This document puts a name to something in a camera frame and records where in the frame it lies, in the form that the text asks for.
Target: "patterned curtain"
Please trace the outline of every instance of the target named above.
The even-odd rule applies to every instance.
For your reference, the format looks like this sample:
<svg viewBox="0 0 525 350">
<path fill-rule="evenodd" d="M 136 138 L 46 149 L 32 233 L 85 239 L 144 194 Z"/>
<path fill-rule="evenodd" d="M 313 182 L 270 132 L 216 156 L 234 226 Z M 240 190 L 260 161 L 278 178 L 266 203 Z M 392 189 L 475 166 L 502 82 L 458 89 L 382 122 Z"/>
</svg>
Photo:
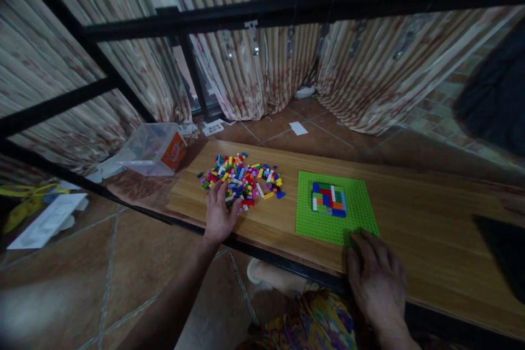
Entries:
<svg viewBox="0 0 525 350">
<path fill-rule="evenodd" d="M 192 10 L 249 0 L 157 0 L 159 5 Z M 353 58 L 349 50 L 356 22 L 331 26 L 319 59 L 319 101 L 353 130 L 380 134 L 404 116 L 456 65 L 486 41 L 517 8 L 468 10 L 431 15 L 408 50 L 393 60 L 410 17 L 367 21 Z M 247 31 L 232 33 L 233 58 L 226 60 L 222 32 L 199 34 L 193 42 L 198 60 L 214 87 L 224 113 L 232 119 L 259 119 L 282 110 L 301 86 L 317 53 L 318 25 L 298 26 L 292 57 L 288 28 L 262 29 L 259 56 L 252 55 Z"/>
<path fill-rule="evenodd" d="M 64 0 L 82 24 L 154 12 L 149 0 Z M 171 48 L 164 39 L 101 45 L 158 121 L 191 121 Z M 0 116 L 104 77 L 41 0 L 0 0 Z M 10 139 L 80 174 L 114 155 L 141 123 L 118 90 L 77 106 Z M 0 184 L 39 184 L 49 178 L 0 157 Z"/>
</svg>

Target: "plastic storage box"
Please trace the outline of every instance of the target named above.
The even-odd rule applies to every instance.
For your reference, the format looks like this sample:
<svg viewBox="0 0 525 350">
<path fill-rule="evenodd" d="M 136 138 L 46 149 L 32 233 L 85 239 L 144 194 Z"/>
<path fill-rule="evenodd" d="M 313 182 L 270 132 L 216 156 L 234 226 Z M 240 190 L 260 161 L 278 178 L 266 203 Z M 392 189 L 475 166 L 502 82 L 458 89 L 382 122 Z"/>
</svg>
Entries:
<svg viewBox="0 0 525 350">
<path fill-rule="evenodd" d="M 171 176 L 186 152 L 177 123 L 143 123 L 115 157 L 145 176 Z"/>
</svg>

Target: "pile of lego bricks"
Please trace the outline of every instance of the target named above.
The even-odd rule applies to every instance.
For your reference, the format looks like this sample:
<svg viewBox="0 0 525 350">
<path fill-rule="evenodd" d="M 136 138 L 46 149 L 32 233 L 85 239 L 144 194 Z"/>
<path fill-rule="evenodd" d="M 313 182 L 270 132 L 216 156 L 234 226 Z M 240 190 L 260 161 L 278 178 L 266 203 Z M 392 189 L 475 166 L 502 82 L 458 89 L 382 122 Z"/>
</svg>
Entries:
<svg viewBox="0 0 525 350">
<path fill-rule="evenodd" d="M 330 216 L 346 217 L 346 199 L 342 187 L 325 183 L 312 184 L 312 210 Z"/>
<path fill-rule="evenodd" d="M 273 195 L 278 199 L 284 197 L 285 193 L 281 190 L 283 180 L 276 172 L 277 166 L 270 168 L 268 164 L 245 165 L 244 160 L 247 157 L 245 152 L 237 153 L 236 156 L 216 156 L 215 167 L 206 171 L 206 177 L 203 177 L 202 172 L 197 175 L 201 180 L 202 188 L 210 190 L 219 180 L 227 182 L 226 206 L 230 208 L 233 200 L 240 198 L 245 211 L 255 205 L 258 196 L 265 200 Z M 264 194 L 259 180 L 264 181 L 263 187 L 270 192 Z"/>
</svg>

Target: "green baseplate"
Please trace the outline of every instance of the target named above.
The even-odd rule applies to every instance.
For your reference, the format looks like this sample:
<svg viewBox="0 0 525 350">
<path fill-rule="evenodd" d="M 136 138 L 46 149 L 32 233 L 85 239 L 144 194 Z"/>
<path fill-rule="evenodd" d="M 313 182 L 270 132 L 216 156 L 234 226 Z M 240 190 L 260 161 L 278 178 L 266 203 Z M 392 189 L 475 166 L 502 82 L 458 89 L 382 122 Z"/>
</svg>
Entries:
<svg viewBox="0 0 525 350">
<path fill-rule="evenodd" d="M 312 210 L 314 182 L 340 186 L 345 190 L 347 206 L 345 218 L 328 216 Z M 379 236 L 372 204 L 363 180 L 299 171 L 295 232 L 322 241 L 354 246 L 350 240 L 350 233 L 359 229 L 365 229 Z"/>
</svg>

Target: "wooden table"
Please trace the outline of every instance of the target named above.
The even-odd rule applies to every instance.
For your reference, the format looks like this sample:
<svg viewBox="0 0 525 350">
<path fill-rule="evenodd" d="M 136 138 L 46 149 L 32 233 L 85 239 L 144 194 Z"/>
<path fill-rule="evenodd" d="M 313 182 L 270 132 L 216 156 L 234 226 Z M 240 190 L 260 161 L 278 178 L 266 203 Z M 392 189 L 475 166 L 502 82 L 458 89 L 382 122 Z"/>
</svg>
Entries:
<svg viewBox="0 0 525 350">
<path fill-rule="evenodd" d="M 286 197 L 257 200 L 234 233 L 328 271 L 344 273 L 343 247 L 295 233 L 298 171 L 362 179 L 381 233 L 407 273 L 409 301 L 525 340 L 525 306 L 511 293 L 472 216 L 508 221 L 483 185 L 392 167 L 358 164 L 223 141 L 209 141 L 170 192 L 168 208 L 204 225 L 205 192 L 196 175 L 218 154 L 245 151 L 249 164 L 277 165 Z"/>
</svg>

